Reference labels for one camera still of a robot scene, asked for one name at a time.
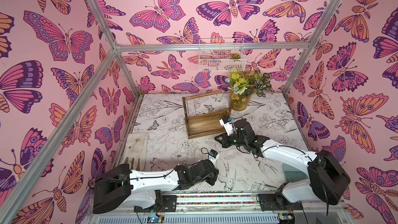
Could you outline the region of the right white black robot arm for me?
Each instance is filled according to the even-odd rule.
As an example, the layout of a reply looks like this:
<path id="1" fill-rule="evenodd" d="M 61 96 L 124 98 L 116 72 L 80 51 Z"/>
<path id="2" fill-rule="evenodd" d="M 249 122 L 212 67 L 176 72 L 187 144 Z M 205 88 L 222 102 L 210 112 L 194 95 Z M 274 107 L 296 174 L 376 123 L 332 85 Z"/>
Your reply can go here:
<path id="1" fill-rule="evenodd" d="M 258 194 L 262 211 L 287 211 L 306 201 L 320 200 L 327 206 L 339 204 L 351 179 L 331 152 L 304 151 L 256 135 L 246 119 L 233 122 L 226 117 L 220 124 L 225 133 L 216 136 L 215 141 L 223 148 L 235 146 L 242 153 L 279 161 L 306 175 L 303 180 L 283 183 L 273 193 Z"/>

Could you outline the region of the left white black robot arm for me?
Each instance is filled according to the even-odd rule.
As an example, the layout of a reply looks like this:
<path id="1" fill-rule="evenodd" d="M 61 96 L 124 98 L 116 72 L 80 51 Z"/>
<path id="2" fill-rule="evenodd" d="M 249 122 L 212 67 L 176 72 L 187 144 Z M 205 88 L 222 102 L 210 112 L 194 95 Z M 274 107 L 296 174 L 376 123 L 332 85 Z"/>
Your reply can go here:
<path id="1" fill-rule="evenodd" d="M 157 172 L 131 170 L 128 164 L 121 164 L 95 179 L 93 213 L 108 213 L 120 205 L 143 209 L 162 205 L 161 192 L 187 190 L 202 182 L 213 186 L 218 174 L 209 159 Z"/>

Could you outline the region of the wooden jewelry display stand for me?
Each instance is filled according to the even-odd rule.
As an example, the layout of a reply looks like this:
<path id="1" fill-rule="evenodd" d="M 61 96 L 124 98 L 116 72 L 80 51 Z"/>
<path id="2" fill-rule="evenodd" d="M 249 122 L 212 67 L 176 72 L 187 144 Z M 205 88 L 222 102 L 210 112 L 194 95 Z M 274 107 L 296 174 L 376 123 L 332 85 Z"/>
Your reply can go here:
<path id="1" fill-rule="evenodd" d="M 182 98 L 189 139 L 224 133 L 220 120 L 231 116 L 229 95 L 223 90 Z"/>

